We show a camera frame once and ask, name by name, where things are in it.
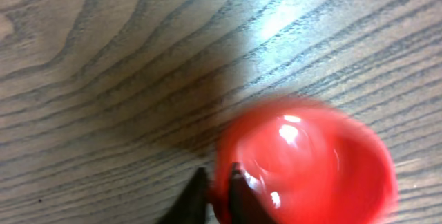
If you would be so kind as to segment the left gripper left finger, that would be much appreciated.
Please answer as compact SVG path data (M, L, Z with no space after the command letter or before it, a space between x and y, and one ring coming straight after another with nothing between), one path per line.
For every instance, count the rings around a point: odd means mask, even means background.
M157 224L205 224L207 218L209 180L199 167L182 193Z

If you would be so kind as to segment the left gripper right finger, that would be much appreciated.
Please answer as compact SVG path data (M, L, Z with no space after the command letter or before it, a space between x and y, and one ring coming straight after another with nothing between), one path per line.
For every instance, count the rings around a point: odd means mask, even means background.
M228 195L232 224L276 224L248 186L238 163L232 164Z

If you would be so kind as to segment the red scoop with blue handle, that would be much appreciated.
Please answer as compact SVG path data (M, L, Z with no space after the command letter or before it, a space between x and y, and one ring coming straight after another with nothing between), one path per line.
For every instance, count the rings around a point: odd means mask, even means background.
M277 223L381 223L398 204L394 163L380 137L305 97L259 102L224 131L212 189L221 223L231 223L233 163Z

